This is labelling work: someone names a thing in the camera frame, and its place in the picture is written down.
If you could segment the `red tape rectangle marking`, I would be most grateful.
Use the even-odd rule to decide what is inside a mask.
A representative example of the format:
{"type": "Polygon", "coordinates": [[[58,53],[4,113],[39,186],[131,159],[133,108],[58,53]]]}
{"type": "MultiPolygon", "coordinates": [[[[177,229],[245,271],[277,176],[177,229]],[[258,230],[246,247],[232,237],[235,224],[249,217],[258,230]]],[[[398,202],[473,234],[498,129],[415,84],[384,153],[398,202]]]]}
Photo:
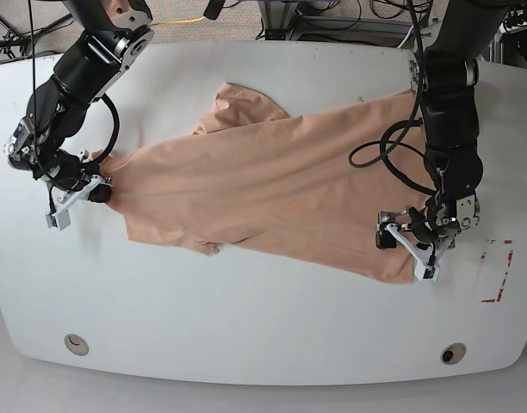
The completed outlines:
{"type": "Polygon", "coordinates": [[[500,302],[510,272],[515,242],[511,239],[488,239],[480,256],[476,294],[481,303],[500,302]]]}

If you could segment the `black tripod on floor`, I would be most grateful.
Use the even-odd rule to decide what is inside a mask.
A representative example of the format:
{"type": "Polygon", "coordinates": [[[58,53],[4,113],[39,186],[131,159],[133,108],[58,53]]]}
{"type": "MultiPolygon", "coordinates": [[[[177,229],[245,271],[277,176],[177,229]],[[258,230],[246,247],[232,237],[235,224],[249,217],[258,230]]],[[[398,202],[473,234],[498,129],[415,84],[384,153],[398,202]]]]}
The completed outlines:
{"type": "Polygon", "coordinates": [[[0,15],[0,26],[5,30],[5,34],[0,40],[0,64],[30,57],[32,55],[32,44],[36,44],[43,37],[57,30],[70,26],[73,22],[74,18],[68,13],[44,27],[19,33],[0,15]]]}

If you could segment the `aluminium frame stand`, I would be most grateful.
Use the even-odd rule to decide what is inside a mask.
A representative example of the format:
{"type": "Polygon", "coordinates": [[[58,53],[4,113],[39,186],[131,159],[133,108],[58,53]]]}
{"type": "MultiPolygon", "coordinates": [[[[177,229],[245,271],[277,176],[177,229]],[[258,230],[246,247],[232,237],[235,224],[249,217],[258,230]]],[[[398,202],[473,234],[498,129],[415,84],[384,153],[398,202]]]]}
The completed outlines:
{"type": "Polygon", "coordinates": [[[299,1],[257,1],[265,40],[287,40],[293,33],[293,17],[299,1]]]}

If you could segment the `peach T-shirt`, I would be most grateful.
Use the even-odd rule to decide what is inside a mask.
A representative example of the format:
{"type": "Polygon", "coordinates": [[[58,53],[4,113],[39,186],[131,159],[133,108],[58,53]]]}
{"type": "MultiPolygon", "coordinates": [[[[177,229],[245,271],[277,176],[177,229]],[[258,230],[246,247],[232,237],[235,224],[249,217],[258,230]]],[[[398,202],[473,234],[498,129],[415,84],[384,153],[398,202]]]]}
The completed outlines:
{"type": "Polygon", "coordinates": [[[382,163],[355,169],[348,156],[359,148],[374,157],[376,141],[412,106],[402,91],[292,117],[268,96],[226,83],[191,134],[103,161],[108,204],[135,242],[206,255],[231,244],[409,282],[412,257],[376,247],[376,218],[426,198],[382,163]]]}

